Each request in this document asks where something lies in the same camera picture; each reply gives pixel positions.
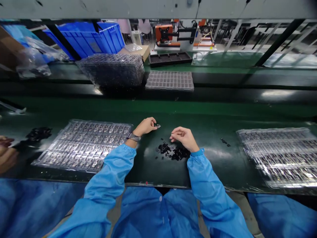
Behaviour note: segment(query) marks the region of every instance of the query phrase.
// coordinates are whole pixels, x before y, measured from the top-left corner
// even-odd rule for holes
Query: plastic bag
[[[42,54],[35,48],[25,48],[18,53],[20,64],[16,70],[20,79],[48,77],[51,71]]]
[[[56,50],[53,47],[44,44],[43,41],[39,41],[28,36],[26,36],[25,39],[30,47],[38,49],[38,51],[47,56],[50,61],[69,61],[68,55],[63,51]]]

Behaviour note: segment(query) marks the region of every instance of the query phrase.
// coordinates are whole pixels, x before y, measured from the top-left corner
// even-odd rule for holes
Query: factory workstation
[[[0,237],[317,237],[317,2],[0,2]]]

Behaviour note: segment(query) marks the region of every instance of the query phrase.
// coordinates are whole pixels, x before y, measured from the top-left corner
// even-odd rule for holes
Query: cardboard box
[[[140,47],[142,47],[141,50],[138,51],[133,51],[133,52],[129,52],[127,51],[125,48],[122,48],[122,50],[120,50],[118,52],[118,54],[125,54],[125,55],[141,55],[143,62],[146,61],[146,59],[149,57],[150,54],[150,47],[148,45],[141,45]]]
[[[2,69],[9,68],[15,71],[19,64],[19,59],[17,57],[18,52],[23,50],[24,46],[17,42],[9,33],[0,27],[0,66]]]

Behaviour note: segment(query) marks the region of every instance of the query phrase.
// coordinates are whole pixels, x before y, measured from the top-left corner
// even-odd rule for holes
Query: floor
[[[246,199],[246,197],[244,196],[243,193],[239,193],[239,192],[227,192],[227,194],[229,195],[229,197],[240,207],[243,216],[245,218],[245,222],[247,224],[247,227],[249,229],[249,231],[251,232],[251,234],[255,237],[255,238],[264,238],[264,236],[262,235],[259,227],[258,227],[258,223],[254,217],[254,214],[251,210],[251,207],[249,205],[248,200]],[[112,234],[112,229],[114,227],[114,225],[116,224],[116,222],[118,221],[119,217],[120,217],[120,210],[121,210],[121,200],[122,200],[122,195],[120,197],[117,198],[116,200],[116,205],[115,207],[110,210],[108,212],[108,219],[110,220],[112,226],[111,226],[111,230],[108,233],[106,238],[110,238],[111,234]],[[197,206],[198,206],[198,225],[199,225],[199,229],[200,229],[200,233],[203,235],[203,237],[210,237],[208,229],[205,225],[205,222],[203,220],[202,217],[202,213],[200,211],[199,208],[199,201],[197,200]],[[49,233],[47,234],[45,237],[49,236],[53,231],[55,231],[60,225],[62,225],[67,219],[69,219],[70,216],[67,216],[61,220],[61,222]]]

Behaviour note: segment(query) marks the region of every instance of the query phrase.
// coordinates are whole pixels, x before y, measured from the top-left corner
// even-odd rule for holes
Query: black tray
[[[163,65],[191,63],[193,59],[187,52],[149,55],[149,62],[151,67],[159,67]]]

